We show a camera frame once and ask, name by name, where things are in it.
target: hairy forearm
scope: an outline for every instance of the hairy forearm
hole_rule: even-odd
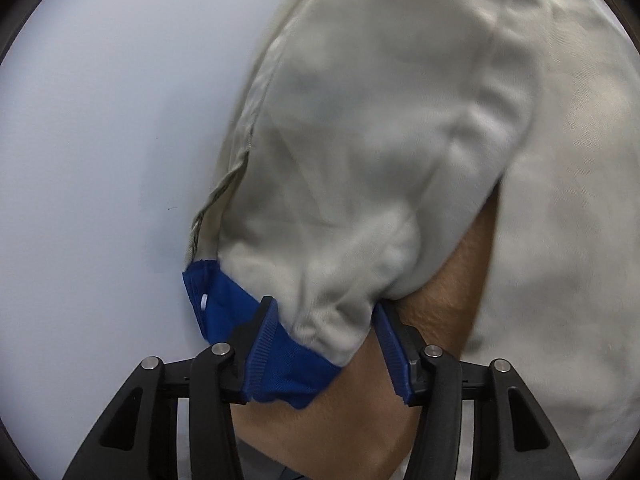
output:
[[[462,354],[480,306],[497,207],[495,189],[439,272],[397,302],[402,322],[415,326],[427,344],[441,346],[456,357]]]
[[[459,356],[486,279],[497,210],[494,192],[440,272],[399,300],[403,322]],[[236,432],[312,480],[388,480],[411,451],[420,408],[396,396],[375,332],[304,410],[284,402],[233,406]]]

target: blue gripper pad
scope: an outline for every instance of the blue gripper pad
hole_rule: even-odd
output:
[[[377,304],[373,309],[373,327],[378,336],[378,342],[385,358],[386,368],[389,370],[391,382],[396,395],[402,397],[405,404],[414,398],[411,387],[409,361],[402,350],[398,336],[391,326],[384,308]]]

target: black camera lens rim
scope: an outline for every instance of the black camera lens rim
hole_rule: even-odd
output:
[[[0,63],[42,0],[0,0]],[[640,0],[604,0],[640,52]],[[640,431],[607,480],[640,478]],[[40,480],[23,458],[0,419],[0,479]]]

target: blue fabric cuff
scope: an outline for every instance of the blue fabric cuff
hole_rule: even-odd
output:
[[[216,260],[193,262],[182,277],[202,336],[210,344],[226,341],[236,326],[254,317],[260,305],[222,272]],[[250,354],[246,362],[248,370],[254,365],[252,358]],[[258,402],[284,400],[297,409],[308,406],[341,370],[293,341],[280,322],[275,326],[262,366],[262,377],[252,386],[251,397]]]

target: metal pin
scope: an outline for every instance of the metal pin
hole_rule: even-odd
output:
[[[442,355],[442,348],[437,345],[428,345],[424,348],[424,354],[427,357],[440,357]]]
[[[140,366],[142,366],[145,370],[153,370],[154,368],[157,368],[159,364],[160,359],[151,355],[142,359]]]
[[[494,362],[494,368],[499,372],[505,373],[511,370],[511,363],[504,359],[496,359]]]
[[[211,347],[211,351],[215,355],[227,355],[231,351],[229,343],[216,343]]]

